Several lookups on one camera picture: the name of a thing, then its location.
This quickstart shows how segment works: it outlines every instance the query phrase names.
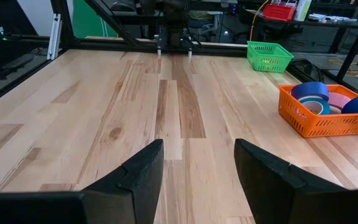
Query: wood grain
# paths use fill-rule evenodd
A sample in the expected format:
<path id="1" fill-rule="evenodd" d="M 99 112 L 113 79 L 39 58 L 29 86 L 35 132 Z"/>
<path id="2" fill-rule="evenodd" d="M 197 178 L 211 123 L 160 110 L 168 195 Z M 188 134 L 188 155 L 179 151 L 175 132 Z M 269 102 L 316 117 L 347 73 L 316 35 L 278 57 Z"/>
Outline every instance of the wood grain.
<path id="1" fill-rule="evenodd" d="M 81 190 L 156 138 L 156 224 L 254 223 L 235 138 L 358 189 L 358 136 L 303 139 L 277 111 L 291 83 L 245 58 L 69 50 L 0 98 L 0 192 Z"/>

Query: green backdrop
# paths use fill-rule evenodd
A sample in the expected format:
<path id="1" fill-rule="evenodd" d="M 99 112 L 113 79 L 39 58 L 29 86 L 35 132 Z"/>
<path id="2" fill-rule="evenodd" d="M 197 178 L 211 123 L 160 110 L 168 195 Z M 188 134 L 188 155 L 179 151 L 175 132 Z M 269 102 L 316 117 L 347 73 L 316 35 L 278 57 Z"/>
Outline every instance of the green backdrop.
<path id="1" fill-rule="evenodd" d="M 103 32 L 104 21 L 84 2 L 74 0 L 73 29 L 78 38 L 86 36 L 116 37 L 116 32 L 106 24 L 107 31 Z"/>

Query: pink tape roll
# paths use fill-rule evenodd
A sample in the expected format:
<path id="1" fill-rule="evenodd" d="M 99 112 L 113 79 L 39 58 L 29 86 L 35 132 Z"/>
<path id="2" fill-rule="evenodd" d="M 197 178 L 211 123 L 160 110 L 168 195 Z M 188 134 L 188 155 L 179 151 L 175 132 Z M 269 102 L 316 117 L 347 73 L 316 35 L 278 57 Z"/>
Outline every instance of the pink tape roll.
<path id="1" fill-rule="evenodd" d="M 328 96 L 329 96 L 328 104 L 340 110 L 346 105 L 346 103 L 348 103 L 351 100 L 349 97 L 339 93 L 329 92 Z"/>

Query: black metal frame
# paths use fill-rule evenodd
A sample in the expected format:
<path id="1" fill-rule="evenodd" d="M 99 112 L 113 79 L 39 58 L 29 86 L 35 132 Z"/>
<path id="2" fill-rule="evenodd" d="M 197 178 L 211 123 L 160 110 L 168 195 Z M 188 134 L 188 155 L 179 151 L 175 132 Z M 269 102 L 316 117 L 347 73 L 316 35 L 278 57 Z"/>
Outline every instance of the black metal frame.
<path id="1" fill-rule="evenodd" d="M 102 19 L 106 21 L 109 26 L 111 26 L 121 37 L 122 40 L 108 40 L 108 39 L 79 39 L 76 38 L 73 32 L 73 27 L 71 25 L 71 19 L 69 15 L 69 10 L 66 0 L 51 0 L 53 12 L 56 14 L 61 14 L 63 25 L 62 25 L 62 35 L 60 48 L 64 50 L 68 49 L 83 49 L 83 50 L 117 50 L 117 51 L 129 51 L 129 52 L 148 52 L 156 53 L 157 43 L 154 41 L 139 41 L 133 38 L 122 25 L 114 18 L 112 12 L 107 13 L 101 6 L 94 3 L 93 0 L 85 0 L 93 10 L 101 16 Z M 324 26 L 337 27 L 334 24 L 326 24 Z M 31 35 L 10 35 L 7 36 L 7 41 L 17 42 L 18 44 L 30 44 L 36 45 L 38 47 L 47 47 L 49 43 L 49 37 L 40 37 L 40 36 L 31 36 Z M 355 44 L 351 50 L 351 54 L 348 55 L 348 58 L 344 65 L 342 66 L 345 72 L 350 66 L 351 61 L 356 56 L 355 52 L 358 51 L 358 38 L 355 41 Z M 163 54 L 187 54 L 188 50 L 181 47 L 165 47 L 162 50 Z M 193 54 L 195 55 L 214 55 L 214 56 L 226 56 L 226 57 L 247 57 L 247 47 L 234 47 L 234 46 L 222 46 L 222 45 L 202 45 L 193 48 Z M 37 68 L 34 68 L 28 72 L 24 77 L 30 77 L 35 72 L 40 70 L 49 62 L 40 65 Z M 296 67 L 291 65 L 287 67 L 294 77 L 301 80 L 302 82 L 314 81 L 305 73 L 299 71 Z M 338 75 L 335 77 L 335 80 L 339 84 L 347 86 L 348 88 L 358 91 L 346 82 L 342 81 L 343 76 Z M 18 82 L 12 83 L 10 88 L 5 89 L 0 92 L 0 97 L 23 82 L 26 78 L 21 78 Z"/>
<path id="2" fill-rule="evenodd" d="M 133 38 L 125 28 L 114 17 L 114 14 L 106 7 L 105 9 L 96 4 L 93 0 L 85 0 L 86 3 L 99 15 L 106 23 L 111 26 L 122 40 L 107 39 L 81 39 L 76 38 L 73 32 L 71 19 L 66 0 L 51 0 L 53 13 L 60 14 L 62 17 L 62 34 L 60 48 L 62 49 L 83 49 L 83 50 L 118 50 L 130 52 L 157 52 L 157 43 L 153 41 L 140 41 Z M 21 44 L 34 44 L 47 46 L 49 37 L 25 35 L 18 40 L 9 38 L 8 41 L 19 41 Z M 164 54 L 187 54 L 187 49 L 180 47 L 166 47 L 162 50 Z M 230 57 L 245 57 L 247 47 L 228 47 L 217 45 L 202 45 L 193 49 L 195 55 L 220 55 Z"/>
<path id="3" fill-rule="evenodd" d="M 64 53 L 66 50 L 61 50 L 59 52 L 59 55 Z M 37 73 L 39 70 L 47 66 L 51 60 L 45 60 L 44 62 L 40 63 L 39 65 L 35 66 L 34 68 L 30 69 L 28 72 L 14 80 L 13 82 L 10 82 L 7 84 L 4 88 L 0 89 L 0 97 L 11 91 L 13 88 L 18 86 L 20 83 L 24 82 L 26 79 L 30 78 L 33 74 Z"/>
<path id="4" fill-rule="evenodd" d="M 322 26 L 322 27 L 336 27 L 339 28 L 337 31 L 337 34 L 334 38 L 333 43 L 331 44 L 330 47 L 330 51 L 333 51 L 333 49 L 337 49 L 340 40 L 342 39 L 343 34 L 345 33 L 346 29 L 358 29 L 357 25 L 353 25 L 353 24 L 322 24 L 322 23 L 318 23 L 318 22 L 308 22 L 308 21 L 278 21 L 278 20 L 269 20 L 269 19 L 265 19 L 262 16 L 257 16 L 256 19 L 256 24 L 258 24 L 259 26 L 254 26 L 254 27 L 263 27 L 264 23 L 276 23 L 276 24 L 294 24 L 294 25 L 304 25 L 304 26 Z M 260 33 L 260 28 L 256 28 L 254 35 L 252 37 L 252 39 L 258 39 L 259 37 L 259 33 Z M 351 84 L 345 82 L 343 80 L 343 78 L 345 77 L 347 71 L 349 70 L 353 60 L 355 59 L 356 55 L 358 53 L 358 36 L 356 38 L 356 40 L 353 43 L 353 46 L 351 47 L 349 53 L 347 54 L 347 57 L 344 61 L 344 63 L 342 64 L 340 70 L 338 71 L 337 75 L 332 74 L 331 72 L 329 72 L 328 70 L 324 70 L 322 69 L 321 71 L 328 76 L 329 78 L 333 79 L 336 83 L 345 86 L 346 88 L 358 93 L 358 89 L 354 86 L 352 86 Z M 293 74 L 297 79 L 302 80 L 303 82 L 309 82 L 311 81 L 311 78 L 302 72 L 295 72 Z"/>

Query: yellow cable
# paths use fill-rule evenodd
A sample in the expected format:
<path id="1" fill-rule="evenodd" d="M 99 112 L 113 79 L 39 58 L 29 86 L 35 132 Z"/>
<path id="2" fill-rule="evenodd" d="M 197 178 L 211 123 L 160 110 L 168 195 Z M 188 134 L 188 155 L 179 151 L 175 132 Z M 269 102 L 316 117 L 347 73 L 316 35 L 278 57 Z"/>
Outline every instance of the yellow cable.
<path id="1" fill-rule="evenodd" d="M 250 32 L 250 36 L 249 36 L 249 40 L 252 40 L 252 33 L 254 32 L 254 23 L 255 23 L 255 19 L 258 16 L 259 11 L 269 2 L 270 0 L 266 0 L 258 9 L 258 11 L 255 12 L 254 15 L 254 20 L 252 20 L 252 26 L 251 26 L 251 32 Z"/>
<path id="2" fill-rule="evenodd" d="M 329 63 L 333 63 L 335 65 L 342 65 L 343 61 L 340 60 L 335 60 L 335 59 L 329 59 L 328 60 Z"/>
<path id="3" fill-rule="evenodd" d="M 328 60 L 328 62 L 333 63 L 335 65 L 342 65 L 343 64 L 343 61 L 334 60 L 334 59 L 330 59 L 330 60 Z M 357 75 L 357 72 L 353 71 L 351 68 L 349 68 L 349 71 L 347 71 L 347 72 L 349 73 L 350 76 L 356 76 Z"/>

